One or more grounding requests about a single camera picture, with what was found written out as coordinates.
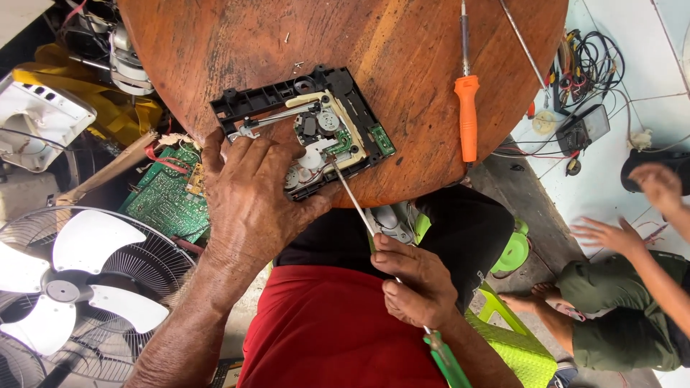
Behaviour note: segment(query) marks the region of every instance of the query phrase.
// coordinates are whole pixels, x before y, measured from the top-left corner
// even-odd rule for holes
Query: wooden table
[[[467,0],[472,73],[479,76],[478,155],[525,114],[536,77],[498,0]],[[563,34],[567,0],[508,0],[542,74]],[[203,141],[222,90],[257,88],[348,66],[397,153],[350,181],[362,206],[392,204],[457,181],[462,75],[460,0],[120,0],[151,81],[182,126]],[[290,33],[288,43],[286,35]],[[296,62],[304,61],[302,69]],[[295,137],[289,125],[278,137]],[[337,206],[352,207],[343,193]]]

